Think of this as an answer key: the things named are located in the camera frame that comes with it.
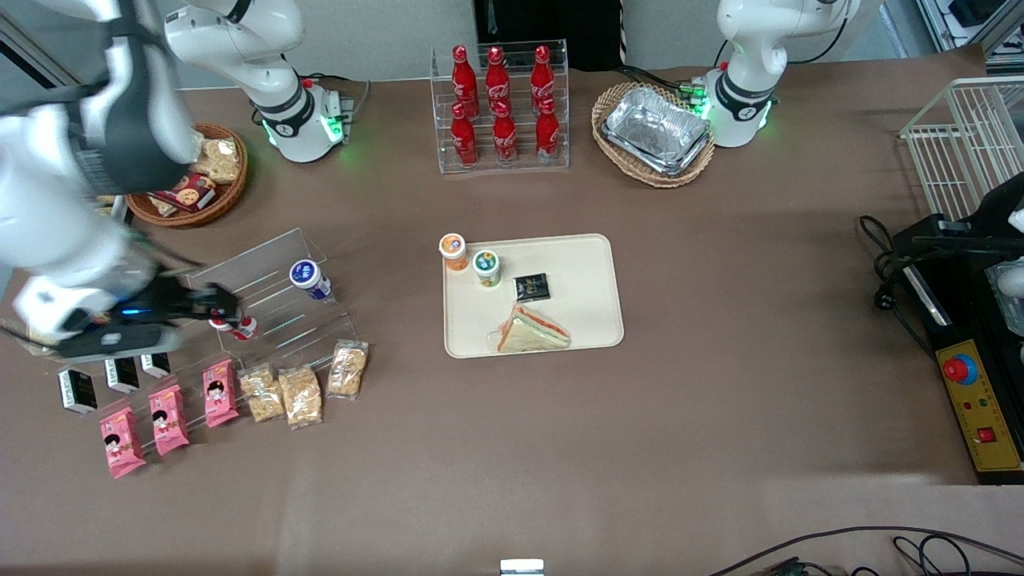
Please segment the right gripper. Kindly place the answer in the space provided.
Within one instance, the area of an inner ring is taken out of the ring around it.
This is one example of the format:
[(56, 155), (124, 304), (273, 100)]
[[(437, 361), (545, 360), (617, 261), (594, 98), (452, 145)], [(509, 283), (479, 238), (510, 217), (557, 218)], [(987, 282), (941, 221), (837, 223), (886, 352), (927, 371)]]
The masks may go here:
[(168, 324), (201, 318), (216, 323), (238, 324), (241, 307), (234, 293), (223, 286), (191, 289), (179, 276), (157, 276), (136, 295), (117, 302), (103, 314), (106, 326)]

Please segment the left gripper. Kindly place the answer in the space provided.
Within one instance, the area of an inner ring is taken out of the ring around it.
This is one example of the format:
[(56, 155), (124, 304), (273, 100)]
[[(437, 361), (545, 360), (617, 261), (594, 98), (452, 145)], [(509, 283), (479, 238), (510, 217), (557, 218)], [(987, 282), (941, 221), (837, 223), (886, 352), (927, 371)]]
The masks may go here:
[(1016, 260), (1023, 255), (1022, 231), (1012, 223), (1012, 214), (1021, 210), (1023, 172), (996, 186), (985, 194), (977, 210), (970, 216), (973, 237), (918, 236), (912, 243), (931, 246), (920, 259), (934, 258), (994, 258)]

